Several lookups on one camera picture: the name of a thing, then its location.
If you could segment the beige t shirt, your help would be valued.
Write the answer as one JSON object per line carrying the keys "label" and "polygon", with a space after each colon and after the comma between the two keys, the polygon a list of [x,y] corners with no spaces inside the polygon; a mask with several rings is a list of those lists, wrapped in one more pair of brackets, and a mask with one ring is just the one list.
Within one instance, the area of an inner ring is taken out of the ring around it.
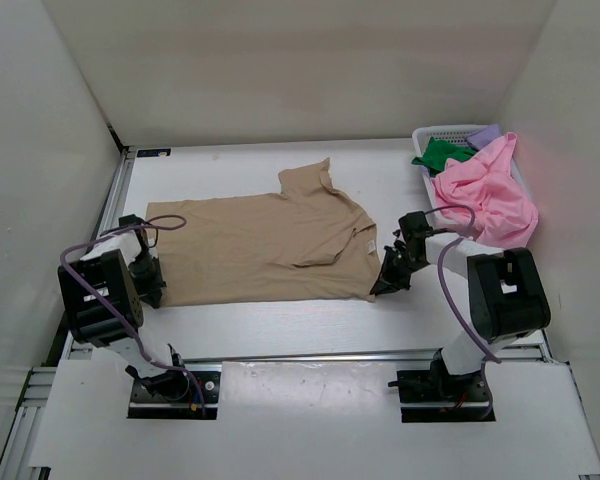
{"label": "beige t shirt", "polygon": [[148,205],[186,221],[159,235],[164,305],[374,299],[376,223],[334,187],[330,161],[278,179],[277,193]]}

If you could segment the pink t shirt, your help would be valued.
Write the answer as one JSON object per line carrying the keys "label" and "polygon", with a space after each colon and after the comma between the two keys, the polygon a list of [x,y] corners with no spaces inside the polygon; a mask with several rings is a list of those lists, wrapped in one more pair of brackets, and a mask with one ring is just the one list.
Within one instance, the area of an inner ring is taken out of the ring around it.
{"label": "pink t shirt", "polygon": [[517,136],[506,133],[465,162],[449,158],[432,180],[443,217],[460,226],[474,218],[480,244],[525,247],[538,225],[536,206],[511,173],[516,144]]}

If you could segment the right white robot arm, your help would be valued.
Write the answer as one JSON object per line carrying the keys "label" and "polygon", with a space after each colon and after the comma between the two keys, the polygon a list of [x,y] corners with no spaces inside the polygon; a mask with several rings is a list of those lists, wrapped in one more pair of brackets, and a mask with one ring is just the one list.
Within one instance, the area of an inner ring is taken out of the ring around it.
{"label": "right white robot arm", "polygon": [[407,290],[415,273],[433,266],[461,332],[434,354],[423,379],[395,384],[428,401],[456,399],[484,380],[484,366],[499,362],[501,350],[549,325],[542,281],[528,249],[482,245],[469,239],[471,224],[459,231],[436,229],[423,211],[404,215],[398,224],[372,295]]}

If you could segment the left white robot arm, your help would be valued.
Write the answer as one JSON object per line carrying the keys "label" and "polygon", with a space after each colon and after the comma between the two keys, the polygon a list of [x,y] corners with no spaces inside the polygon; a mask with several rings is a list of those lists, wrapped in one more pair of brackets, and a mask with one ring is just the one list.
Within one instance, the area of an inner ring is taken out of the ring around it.
{"label": "left white robot arm", "polygon": [[156,217],[119,218],[97,240],[65,250],[57,274],[73,339],[116,353],[149,395],[178,402],[192,389],[180,355],[141,331],[143,307],[159,308],[166,288],[156,250],[159,232],[186,224],[179,215],[159,219],[177,223],[162,227]]}

